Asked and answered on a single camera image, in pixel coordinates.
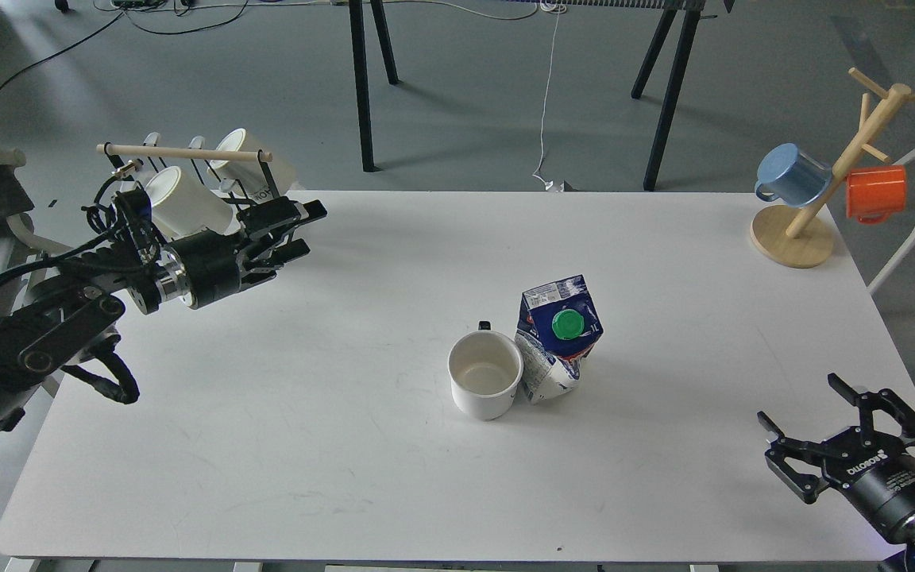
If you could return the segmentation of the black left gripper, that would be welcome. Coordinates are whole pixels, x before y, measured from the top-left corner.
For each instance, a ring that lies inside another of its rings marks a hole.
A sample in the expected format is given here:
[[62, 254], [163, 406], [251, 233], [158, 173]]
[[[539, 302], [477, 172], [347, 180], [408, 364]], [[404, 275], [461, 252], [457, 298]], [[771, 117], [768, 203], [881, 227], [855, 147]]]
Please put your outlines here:
[[162, 246], [157, 270], [160, 301], [178, 298], [186, 307], [200, 309], [245, 290], [245, 279], [270, 279], [287, 263], [310, 253], [307, 242], [288, 242], [251, 258], [245, 264], [247, 238], [280, 242], [295, 228], [325, 218], [320, 200], [299, 203], [276, 198], [237, 214], [240, 233], [222, 235], [211, 230], [194, 233]]

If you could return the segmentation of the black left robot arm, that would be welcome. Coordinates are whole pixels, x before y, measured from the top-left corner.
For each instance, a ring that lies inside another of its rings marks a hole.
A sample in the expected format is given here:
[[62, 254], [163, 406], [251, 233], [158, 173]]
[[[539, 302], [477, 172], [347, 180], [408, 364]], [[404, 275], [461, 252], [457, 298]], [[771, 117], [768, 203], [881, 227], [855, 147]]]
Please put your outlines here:
[[234, 217], [232, 231], [210, 228], [166, 238], [170, 224], [148, 185], [117, 192], [109, 205], [102, 193], [87, 207], [95, 235], [33, 263], [0, 272], [0, 289], [41, 270], [55, 270], [30, 288], [30, 301], [0, 316], [0, 432], [11, 431], [25, 403], [51, 374], [63, 372], [120, 404], [137, 402], [137, 380], [117, 355], [115, 325], [127, 291], [142, 314], [179, 298], [200, 309], [275, 279], [290, 261], [309, 253], [295, 231], [325, 218], [319, 200], [301, 203], [276, 196], [264, 203], [218, 198]]

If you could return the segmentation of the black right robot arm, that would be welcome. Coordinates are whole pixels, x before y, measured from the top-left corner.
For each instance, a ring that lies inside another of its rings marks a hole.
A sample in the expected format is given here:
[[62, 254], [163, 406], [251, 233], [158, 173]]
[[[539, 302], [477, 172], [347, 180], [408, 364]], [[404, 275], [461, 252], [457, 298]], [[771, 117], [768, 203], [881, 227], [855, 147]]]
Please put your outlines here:
[[915, 410], [894, 390], [860, 392], [836, 373], [828, 386], [857, 410], [859, 421], [823, 442], [788, 437], [765, 412], [762, 428], [773, 438], [765, 452], [767, 467], [803, 503], [813, 504], [834, 489], [900, 554], [882, 570], [915, 571]]

